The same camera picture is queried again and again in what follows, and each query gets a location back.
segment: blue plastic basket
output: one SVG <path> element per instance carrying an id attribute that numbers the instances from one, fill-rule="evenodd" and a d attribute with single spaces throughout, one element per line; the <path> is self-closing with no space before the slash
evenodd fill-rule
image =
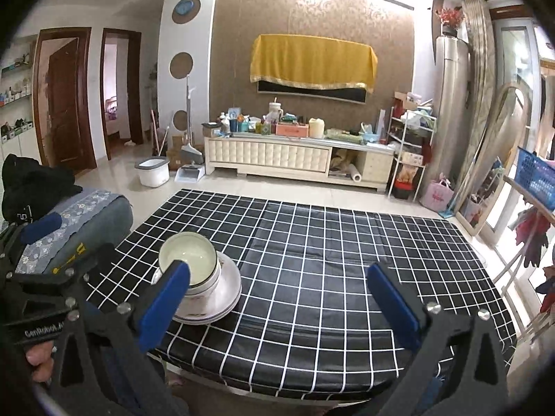
<path id="1" fill-rule="evenodd" d="M 547 162 L 518 147 L 517 173 L 514 180 L 545 207 L 555 210 L 555 169 Z"/>

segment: paper roll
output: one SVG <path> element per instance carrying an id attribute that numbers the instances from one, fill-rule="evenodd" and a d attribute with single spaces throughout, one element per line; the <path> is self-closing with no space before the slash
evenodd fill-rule
<path id="1" fill-rule="evenodd" d="M 356 169 L 354 164 L 349 164 L 348 171 L 351 174 L 351 178 L 355 183 L 360 183 L 362 177 L 360 176 L 359 171 Z"/>

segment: white bucket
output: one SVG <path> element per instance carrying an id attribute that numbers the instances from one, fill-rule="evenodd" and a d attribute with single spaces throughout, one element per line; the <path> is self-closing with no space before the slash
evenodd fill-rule
<path id="1" fill-rule="evenodd" d="M 143 186 L 158 187 L 170 179 L 169 158 L 152 156 L 135 164 Z"/>

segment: bowl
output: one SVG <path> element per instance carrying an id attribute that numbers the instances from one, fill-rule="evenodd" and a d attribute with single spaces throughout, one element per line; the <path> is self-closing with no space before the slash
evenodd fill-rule
<path id="1" fill-rule="evenodd" d="M 212 242 L 193 232 L 174 234 L 160 248 L 158 262 L 162 272 L 174 260 L 184 261 L 189 266 L 191 280 L 186 296 L 213 290 L 220 277 L 221 265 Z"/>

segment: yellow cloth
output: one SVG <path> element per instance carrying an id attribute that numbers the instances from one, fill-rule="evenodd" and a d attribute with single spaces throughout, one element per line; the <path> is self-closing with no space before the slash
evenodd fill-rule
<path id="1" fill-rule="evenodd" d="M 306 89 L 372 93 L 378 59 L 370 45 L 327 37 L 262 34 L 253 43 L 250 80 Z"/>

